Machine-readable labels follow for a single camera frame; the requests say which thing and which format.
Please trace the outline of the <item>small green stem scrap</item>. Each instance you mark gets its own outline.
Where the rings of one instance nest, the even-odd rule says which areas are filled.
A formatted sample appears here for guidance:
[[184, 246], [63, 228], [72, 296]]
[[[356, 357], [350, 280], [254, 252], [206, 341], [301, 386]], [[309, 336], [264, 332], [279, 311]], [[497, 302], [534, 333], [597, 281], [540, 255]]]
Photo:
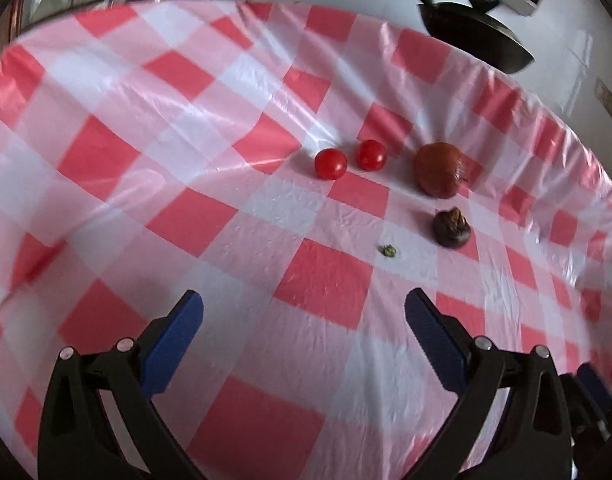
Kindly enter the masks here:
[[379, 252], [386, 258], [395, 258], [397, 256], [397, 248], [393, 245], [379, 246]]

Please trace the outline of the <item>brown red passion fruit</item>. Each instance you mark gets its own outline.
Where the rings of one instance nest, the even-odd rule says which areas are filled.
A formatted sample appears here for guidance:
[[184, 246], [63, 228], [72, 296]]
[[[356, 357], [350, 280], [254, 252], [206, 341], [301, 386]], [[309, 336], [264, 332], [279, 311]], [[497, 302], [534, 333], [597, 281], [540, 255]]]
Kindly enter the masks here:
[[447, 200], [470, 182], [470, 168], [465, 155], [446, 142], [427, 143], [417, 150], [413, 159], [413, 176], [426, 195]]

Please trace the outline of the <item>red cherry tomato left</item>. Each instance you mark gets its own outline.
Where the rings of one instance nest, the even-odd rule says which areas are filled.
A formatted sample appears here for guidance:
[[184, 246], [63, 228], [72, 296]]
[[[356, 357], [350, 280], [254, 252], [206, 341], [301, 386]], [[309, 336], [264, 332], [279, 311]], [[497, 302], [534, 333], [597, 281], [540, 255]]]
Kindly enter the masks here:
[[387, 150], [379, 141], [365, 140], [358, 145], [356, 160], [364, 171], [379, 171], [386, 165]]

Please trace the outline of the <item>red cherry tomato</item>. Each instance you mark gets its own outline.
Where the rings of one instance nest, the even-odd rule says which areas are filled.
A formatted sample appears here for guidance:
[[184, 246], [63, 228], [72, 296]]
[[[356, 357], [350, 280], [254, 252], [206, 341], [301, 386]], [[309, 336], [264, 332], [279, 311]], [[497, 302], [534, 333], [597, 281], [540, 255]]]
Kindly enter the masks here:
[[379, 141], [365, 140], [358, 145], [356, 160], [364, 171], [379, 171], [386, 165], [387, 150]]
[[315, 174], [322, 180], [338, 180], [347, 171], [347, 156], [338, 148], [326, 148], [315, 155]]

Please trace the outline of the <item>red white checkered tablecloth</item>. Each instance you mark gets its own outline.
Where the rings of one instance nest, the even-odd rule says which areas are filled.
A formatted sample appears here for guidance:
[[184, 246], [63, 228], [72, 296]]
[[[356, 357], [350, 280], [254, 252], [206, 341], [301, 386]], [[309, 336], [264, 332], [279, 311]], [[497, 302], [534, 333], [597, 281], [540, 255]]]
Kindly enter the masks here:
[[[357, 165], [370, 139], [379, 171]], [[413, 176], [434, 142], [470, 168], [447, 200]], [[315, 174], [326, 148], [338, 180]], [[459, 249], [432, 231], [453, 207]], [[27, 471], [59, 351], [104, 351], [193, 289], [204, 323], [155, 404], [207, 477], [400, 478], [455, 403], [403, 316], [415, 287], [612, 386], [612, 180], [511, 78], [304, 4], [119, 6], [2, 52], [0, 436]]]

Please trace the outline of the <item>red cherry tomato front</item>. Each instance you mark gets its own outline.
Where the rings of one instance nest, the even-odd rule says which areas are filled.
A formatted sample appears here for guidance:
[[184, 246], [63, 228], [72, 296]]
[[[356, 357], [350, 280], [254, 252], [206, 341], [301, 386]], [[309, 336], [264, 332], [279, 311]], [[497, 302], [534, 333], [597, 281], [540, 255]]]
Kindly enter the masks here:
[[347, 156], [338, 148], [326, 148], [315, 155], [315, 174], [322, 180], [338, 180], [347, 171]]

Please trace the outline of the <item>black frying pan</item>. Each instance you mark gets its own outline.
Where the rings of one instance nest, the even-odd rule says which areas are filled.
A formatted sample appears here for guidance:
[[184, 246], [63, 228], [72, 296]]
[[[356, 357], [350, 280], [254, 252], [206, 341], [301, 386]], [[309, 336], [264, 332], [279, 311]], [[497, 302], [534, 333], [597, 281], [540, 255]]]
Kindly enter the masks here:
[[420, 0], [419, 10], [429, 35], [512, 75], [534, 62], [534, 55], [511, 29], [489, 15], [500, 3]]

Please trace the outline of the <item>wall power outlet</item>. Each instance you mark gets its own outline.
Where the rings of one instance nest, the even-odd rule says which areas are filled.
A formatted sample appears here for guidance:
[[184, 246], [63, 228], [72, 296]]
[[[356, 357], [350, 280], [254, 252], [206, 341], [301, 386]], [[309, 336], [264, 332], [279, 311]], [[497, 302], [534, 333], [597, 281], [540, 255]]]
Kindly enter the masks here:
[[601, 78], [596, 78], [594, 86], [594, 96], [600, 102], [606, 113], [612, 118], [612, 92]]

